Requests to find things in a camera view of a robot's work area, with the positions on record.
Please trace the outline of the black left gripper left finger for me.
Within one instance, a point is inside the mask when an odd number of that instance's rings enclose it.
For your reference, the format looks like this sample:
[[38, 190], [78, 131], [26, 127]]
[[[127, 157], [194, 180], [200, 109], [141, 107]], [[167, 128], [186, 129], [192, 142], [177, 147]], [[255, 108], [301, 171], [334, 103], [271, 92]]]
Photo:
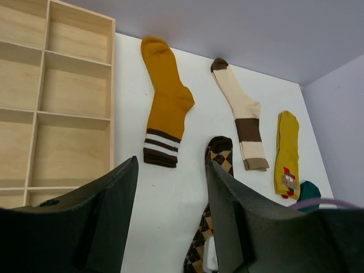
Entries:
[[38, 206], [1, 209], [1, 271], [120, 272], [138, 171], [131, 157]]

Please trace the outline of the brown yellow argyle sock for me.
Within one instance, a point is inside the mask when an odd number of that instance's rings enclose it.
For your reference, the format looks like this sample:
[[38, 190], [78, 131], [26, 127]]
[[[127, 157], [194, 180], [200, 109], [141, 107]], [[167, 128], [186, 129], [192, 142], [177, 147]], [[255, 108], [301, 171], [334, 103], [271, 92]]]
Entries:
[[[225, 136], [215, 136], [205, 151], [205, 166], [210, 161], [217, 162], [228, 174], [233, 173], [233, 142]], [[213, 225], [209, 203], [205, 207], [198, 229], [193, 237], [183, 264], [183, 272], [204, 272], [203, 256], [205, 242], [213, 235]]]

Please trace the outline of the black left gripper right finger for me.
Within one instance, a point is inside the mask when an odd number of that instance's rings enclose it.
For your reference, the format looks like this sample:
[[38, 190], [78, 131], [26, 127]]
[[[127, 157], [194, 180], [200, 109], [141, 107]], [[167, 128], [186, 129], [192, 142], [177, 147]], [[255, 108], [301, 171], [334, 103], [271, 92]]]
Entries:
[[362, 272], [363, 210], [303, 213], [206, 167], [219, 272]]

